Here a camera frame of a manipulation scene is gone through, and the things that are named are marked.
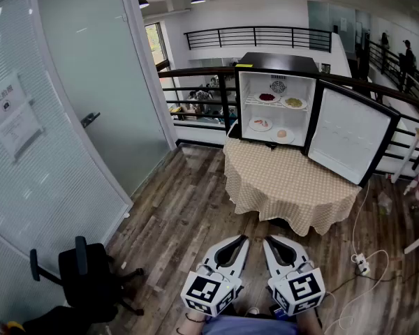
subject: food on plate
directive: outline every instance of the food on plate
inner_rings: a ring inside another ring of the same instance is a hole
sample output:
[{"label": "food on plate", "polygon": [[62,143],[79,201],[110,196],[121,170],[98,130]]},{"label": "food on plate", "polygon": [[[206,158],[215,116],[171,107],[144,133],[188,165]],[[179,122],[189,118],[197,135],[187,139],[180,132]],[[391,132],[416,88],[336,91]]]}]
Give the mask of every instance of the food on plate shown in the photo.
[{"label": "food on plate", "polygon": [[286,137],[287,132],[286,131],[279,131],[277,135],[278,135],[278,137]]},{"label": "food on plate", "polygon": [[286,99],[286,104],[294,108],[299,108],[302,106],[302,101],[300,101],[298,98],[289,98]]},{"label": "food on plate", "polygon": [[272,94],[262,93],[259,96],[259,99],[261,99],[262,101],[270,102],[270,101],[274,101],[276,98]]},{"label": "food on plate", "polygon": [[255,123],[260,124],[261,126],[263,126],[263,127],[265,127],[265,128],[267,128],[267,127],[268,127],[268,123],[267,123],[267,121],[266,121],[266,120],[257,119],[257,120],[255,120],[254,122],[255,122]]}]

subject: bracelet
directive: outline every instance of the bracelet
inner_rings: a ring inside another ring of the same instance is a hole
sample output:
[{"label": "bracelet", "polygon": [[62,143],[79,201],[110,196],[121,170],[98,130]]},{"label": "bracelet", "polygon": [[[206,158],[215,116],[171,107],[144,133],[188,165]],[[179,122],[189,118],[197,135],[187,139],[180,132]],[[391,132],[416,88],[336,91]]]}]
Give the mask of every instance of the bracelet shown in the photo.
[{"label": "bracelet", "polygon": [[184,335],[184,334],[182,334],[181,332],[179,332],[179,328],[176,328],[176,330],[175,330],[176,332],[177,332],[177,334],[179,334],[179,335]]},{"label": "bracelet", "polygon": [[188,317],[188,313],[185,313],[185,316],[186,316],[186,319],[188,319],[189,321],[192,321],[192,322],[205,322],[205,319],[204,319],[204,320],[202,320],[202,321],[197,321],[197,320],[192,320],[192,319],[190,319],[190,318]]}]

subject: office chair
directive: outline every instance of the office chair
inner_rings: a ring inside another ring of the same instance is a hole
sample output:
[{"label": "office chair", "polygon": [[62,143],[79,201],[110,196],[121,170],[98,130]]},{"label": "office chair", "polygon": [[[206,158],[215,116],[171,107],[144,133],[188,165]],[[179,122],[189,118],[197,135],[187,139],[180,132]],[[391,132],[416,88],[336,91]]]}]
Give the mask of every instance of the office chair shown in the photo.
[{"label": "office chair", "polygon": [[137,268],[125,276],[116,276],[110,272],[107,255],[102,244],[88,244],[84,237],[75,239],[76,248],[59,254],[59,273],[61,279],[40,268],[36,249],[30,251],[31,273],[35,281],[44,276],[63,287],[66,301],[73,308],[81,309],[91,322],[109,322],[117,314],[115,304],[136,315],[144,315],[142,309],[133,309],[123,300],[122,286],[135,276],[142,276],[144,271]]}]

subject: mini fridge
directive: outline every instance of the mini fridge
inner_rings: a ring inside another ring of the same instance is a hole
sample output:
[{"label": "mini fridge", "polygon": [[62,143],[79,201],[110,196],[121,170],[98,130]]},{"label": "mini fridge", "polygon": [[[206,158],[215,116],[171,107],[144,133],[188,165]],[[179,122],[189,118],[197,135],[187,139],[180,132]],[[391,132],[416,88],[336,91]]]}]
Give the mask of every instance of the mini fridge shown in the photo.
[{"label": "mini fridge", "polygon": [[312,58],[247,53],[235,68],[238,127],[230,136],[298,147],[363,186],[399,122],[398,111],[329,83]]}]

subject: railing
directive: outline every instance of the railing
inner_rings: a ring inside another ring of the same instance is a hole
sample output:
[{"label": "railing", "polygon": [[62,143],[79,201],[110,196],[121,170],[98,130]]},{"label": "railing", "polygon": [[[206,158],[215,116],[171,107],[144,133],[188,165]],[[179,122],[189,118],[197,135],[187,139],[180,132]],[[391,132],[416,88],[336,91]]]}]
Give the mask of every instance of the railing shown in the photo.
[{"label": "railing", "polygon": [[330,31],[302,27],[240,26],[185,32],[189,49],[233,45],[279,45],[331,52]]},{"label": "railing", "polygon": [[412,75],[401,70],[400,58],[390,50],[369,41],[369,61],[387,76],[400,91],[419,99],[419,71],[414,70]]},{"label": "railing", "polygon": [[225,131],[228,133],[230,130],[231,121],[237,119],[237,117],[230,117],[230,106],[235,107],[236,102],[229,102],[227,98],[227,92],[236,92],[235,87],[226,86],[226,78],[232,76],[234,78],[233,67],[218,67],[218,68],[188,68],[181,70],[169,70],[166,72],[160,72],[160,78],[168,77],[191,77],[191,76],[203,76],[203,75],[216,75],[219,80],[218,87],[175,87],[175,88],[163,88],[164,91],[217,91],[220,94],[220,100],[213,98],[210,100],[167,100],[168,104],[175,105],[210,105],[212,107],[221,107],[222,113],[188,113],[188,112],[171,112],[171,116],[178,117],[195,117],[195,118],[210,118],[222,120],[224,127],[220,127],[214,124],[196,124],[196,123],[179,123],[175,122],[175,126],[184,126],[189,128],[201,128],[201,129],[212,129],[216,131]]},{"label": "railing", "polygon": [[[235,74],[235,69],[233,67],[218,67],[218,68],[187,68],[187,69],[181,69],[181,70],[170,70],[166,72],[160,72],[159,77],[160,78],[168,78],[168,77],[191,77],[191,76],[202,76],[202,75],[217,75],[219,76],[219,87],[176,87],[176,88],[165,88],[164,91],[219,91],[220,92],[220,100],[167,100],[167,103],[173,103],[176,105],[184,105],[184,104],[204,104],[204,105],[218,105],[223,110],[223,113],[221,114],[195,114],[195,113],[185,113],[185,112],[171,112],[171,116],[180,116],[180,117],[206,117],[206,118],[217,118],[220,120],[223,120],[224,127],[216,126],[214,124],[193,124],[193,123],[178,123],[175,122],[175,126],[181,126],[181,127],[190,127],[190,128],[204,128],[204,129],[213,129],[218,131],[225,131],[228,133],[230,129],[230,125],[232,121],[236,120],[237,117],[231,117],[229,113],[229,108],[232,106],[236,106],[236,102],[229,102],[227,99],[227,91],[235,91],[236,89],[234,87],[228,88],[226,87],[225,79],[228,76],[233,76]],[[402,93],[400,91],[387,88],[384,86],[381,86],[379,84],[369,83],[362,80],[356,80],[349,77],[343,77],[340,75],[326,75],[326,74],[314,74],[311,76],[312,78],[325,80],[327,82],[331,82],[340,86],[349,86],[353,89],[358,90],[367,90],[369,92],[374,92],[378,98],[378,101],[381,101],[382,96],[388,96],[394,99],[397,99],[399,101],[403,101],[405,103],[414,105],[415,107],[419,108],[419,99],[414,98],[411,95]],[[415,121],[416,123],[419,123],[419,119],[410,117],[409,115],[401,114],[402,119],[406,119],[409,121]],[[415,136],[415,133],[412,133],[410,131],[405,131],[399,128],[396,128],[393,133],[402,133],[405,135],[410,135],[412,137]],[[402,147],[405,149],[409,149],[409,144],[404,144],[401,142],[396,141],[390,141],[389,145],[394,145],[396,147]],[[388,158],[393,159],[399,159],[402,160],[404,157],[402,155],[397,155],[392,153],[391,151],[386,151],[384,153],[384,156]],[[417,158],[410,159],[410,162],[412,162],[412,170],[415,170],[419,166],[419,155]],[[379,170],[376,170],[376,173],[382,174],[386,172],[382,172]]]},{"label": "railing", "polygon": [[165,68],[170,66],[169,59],[165,59],[164,61],[160,62],[159,64],[155,65],[156,71],[160,72],[161,70],[164,70]]}]

